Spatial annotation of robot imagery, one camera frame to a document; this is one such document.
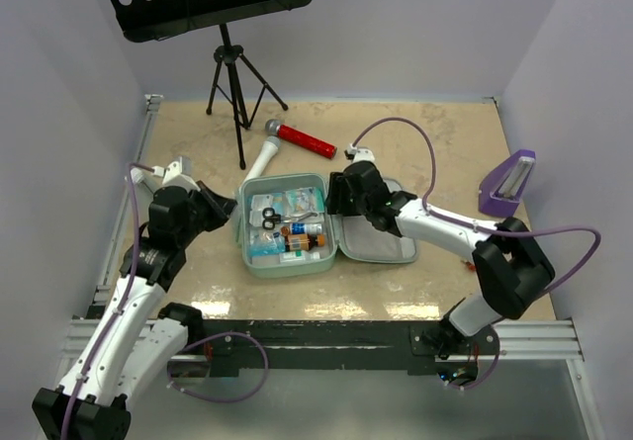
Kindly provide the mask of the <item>white plastic medicine bottle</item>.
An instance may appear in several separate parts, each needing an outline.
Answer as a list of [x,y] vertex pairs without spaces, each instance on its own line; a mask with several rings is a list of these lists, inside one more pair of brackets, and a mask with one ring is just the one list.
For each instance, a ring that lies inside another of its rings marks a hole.
[[309,263],[319,261],[320,254],[318,252],[309,251],[293,251],[280,254],[281,264]]

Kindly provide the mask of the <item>blue cotton swab pouch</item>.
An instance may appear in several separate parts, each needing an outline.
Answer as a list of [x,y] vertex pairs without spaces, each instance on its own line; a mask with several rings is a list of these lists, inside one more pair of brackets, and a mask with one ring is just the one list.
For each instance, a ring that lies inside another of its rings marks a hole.
[[248,249],[251,257],[279,254],[286,250],[286,238],[280,232],[252,229]]

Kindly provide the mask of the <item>mint green medicine kit case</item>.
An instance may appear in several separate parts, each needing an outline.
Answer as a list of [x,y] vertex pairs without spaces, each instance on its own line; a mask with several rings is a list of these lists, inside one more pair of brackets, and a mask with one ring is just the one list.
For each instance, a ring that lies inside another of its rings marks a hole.
[[365,263],[407,264],[416,242],[375,230],[360,216],[324,211],[328,184],[315,173],[255,178],[238,197],[237,240],[242,259],[259,278],[296,277],[328,270],[341,252]]

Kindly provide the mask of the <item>bandage scissors with black handles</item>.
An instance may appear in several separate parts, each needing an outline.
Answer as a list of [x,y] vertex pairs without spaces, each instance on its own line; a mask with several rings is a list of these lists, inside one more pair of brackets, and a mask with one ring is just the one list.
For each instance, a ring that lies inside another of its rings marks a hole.
[[312,217],[316,217],[315,212],[306,212],[298,215],[283,215],[277,213],[274,208],[268,207],[262,210],[262,228],[273,230],[277,225],[288,222],[299,222]]

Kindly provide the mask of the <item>teal adhesive tape packet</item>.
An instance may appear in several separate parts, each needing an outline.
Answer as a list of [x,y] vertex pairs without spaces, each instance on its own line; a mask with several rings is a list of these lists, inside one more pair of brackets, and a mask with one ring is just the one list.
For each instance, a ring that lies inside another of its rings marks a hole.
[[317,187],[306,187],[288,190],[284,194],[288,215],[305,213],[323,213],[324,201],[322,192]]

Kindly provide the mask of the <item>alcohol pad packet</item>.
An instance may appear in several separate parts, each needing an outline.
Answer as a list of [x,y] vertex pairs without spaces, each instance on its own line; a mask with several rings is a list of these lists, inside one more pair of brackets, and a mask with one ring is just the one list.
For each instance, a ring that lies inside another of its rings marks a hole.
[[284,198],[282,193],[254,195],[250,199],[249,223],[261,226],[263,223],[263,211],[272,208],[275,214],[284,213]]

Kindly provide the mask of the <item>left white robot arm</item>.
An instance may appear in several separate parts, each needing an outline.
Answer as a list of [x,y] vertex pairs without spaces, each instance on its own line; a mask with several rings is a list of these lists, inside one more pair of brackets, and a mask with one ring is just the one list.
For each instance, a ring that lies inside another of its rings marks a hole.
[[58,386],[40,389],[33,400],[46,438],[125,438],[133,405],[169,358],[203,346],[205,329],[195,308],[171,305],[148,333],[143,329],[184,267],[188,246],[223,227],[235,207],[235,199],[203,182],[154,193],[102,319]]

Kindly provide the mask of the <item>brown bottle with orange cap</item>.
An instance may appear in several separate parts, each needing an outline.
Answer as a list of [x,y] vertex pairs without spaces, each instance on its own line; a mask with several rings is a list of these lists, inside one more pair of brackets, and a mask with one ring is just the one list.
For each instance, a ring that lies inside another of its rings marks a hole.
[[315,248],[321,248],[326,245],[326,237],[324,233],[319,235],[292,235],[289,232],[288,226],[282,227],[280,233],[286,238],[286,252],[311,251]]

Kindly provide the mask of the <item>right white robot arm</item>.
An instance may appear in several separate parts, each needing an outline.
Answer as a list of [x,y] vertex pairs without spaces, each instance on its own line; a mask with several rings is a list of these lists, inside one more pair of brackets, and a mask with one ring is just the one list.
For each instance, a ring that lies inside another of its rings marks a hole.
[[480,291],[422,337],[442,359],[464,353],[494,322],[519,319],[555,278],[553,265],[521,220],[469,220],[435,210],[415,194],[390,190],[370,161],[332,172],[325,206],[331,215],[363,217],[379,231],[430,243],[474,265]]

